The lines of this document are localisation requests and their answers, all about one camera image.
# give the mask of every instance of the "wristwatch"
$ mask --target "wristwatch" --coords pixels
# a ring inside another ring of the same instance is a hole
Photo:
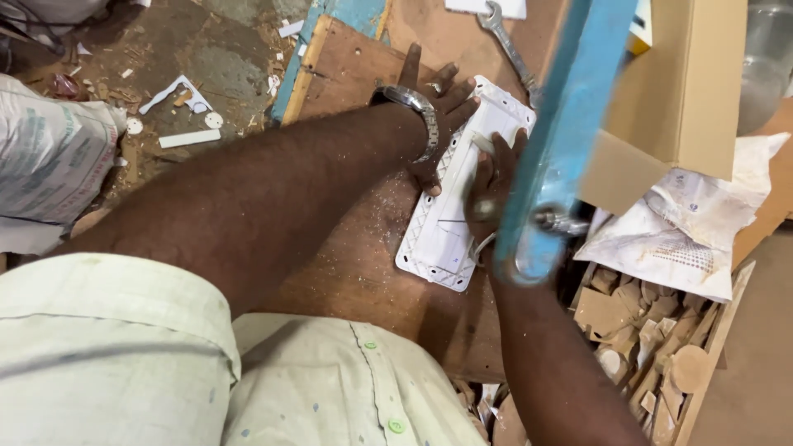
[[[435,119],[435,107],[423,94],[401,85],[377,86],[374,89],[374,93],[372,93],[372,98],[369,100],[369,105],[382,104],[386,100],[413,109],[424,119],[424,124],[427,126],[427,135],[429,135],[427,148],[424,150],[424,154],[413,163],[429,160],[435,153],[435,149],[438,148],[439,131],[438,121]]]

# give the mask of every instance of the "circular wood cutout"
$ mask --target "circular wood cutout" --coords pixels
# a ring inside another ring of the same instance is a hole
[[[499,406],[496,422],[493,423],[493,446],[531,445],[528,440],[512,394],[509,394]]]
[[[686,345],[672,356],[672,381],[685,394],[694,394],[705,384],[707,353],[695,345]]]

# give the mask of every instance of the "white plastic board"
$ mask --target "white plastic board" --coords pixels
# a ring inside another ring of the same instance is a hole
[[[471,258],[473,236],[465,223],[465,198],[477,169],[479,149],[473,138],[487,139],[498,132],[510,144],[518,129],[531,132],[537,115],[509,93],[475,76],[473,94],[481,98],[477,112],[451,139],[451,145],[438,163],[442,193],[438,197],[421,194],[410,219],[396,265],[433,283],[464,291],[476,262]]]
[[[501,17],[526,19],[526,0],[496,0],[501,6]],[[491,13],[485,0],[443,0],[448,10],[465,13]]]

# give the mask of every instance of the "green button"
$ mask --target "green button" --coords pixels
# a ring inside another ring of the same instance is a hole
[[[389,420],[389,429],[391,429],[391,431],[394,433],[402,433],[404,432],[404,425],[402,424],[402,421],[391,418]]]

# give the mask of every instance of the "wooden workbench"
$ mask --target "wooden workbench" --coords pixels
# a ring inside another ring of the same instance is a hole
[[[563,2],[547,3],[561,11]],[[552,33],[554,23],[544,33]],[[491,39],[484,34],[482,38]],[[540,40],[544,45],[552,42],[550,37]],[[491,43],[493,54],[499,55],[497,44]],[[527,58],[530,68],[542,71],[549,51],[543,48],[536,52],[542,57]],[[396,49],[322,16],[302,60],[285,122],[364,106],[375,79],[396,82],[403,60]],[[475,74],[475,67],[463,68]],[[507,67],[489,69],[509,76]],[[427,79],[429,73],[425,67],[419,76]],[[347,213],[316,258],[257,310],[366,321],[414,340],[450,375],[504,381],[498,315],[484,272],[477,270],[467,291],[458,293],[394,264],[418,197],[407,174],[385,179]]]

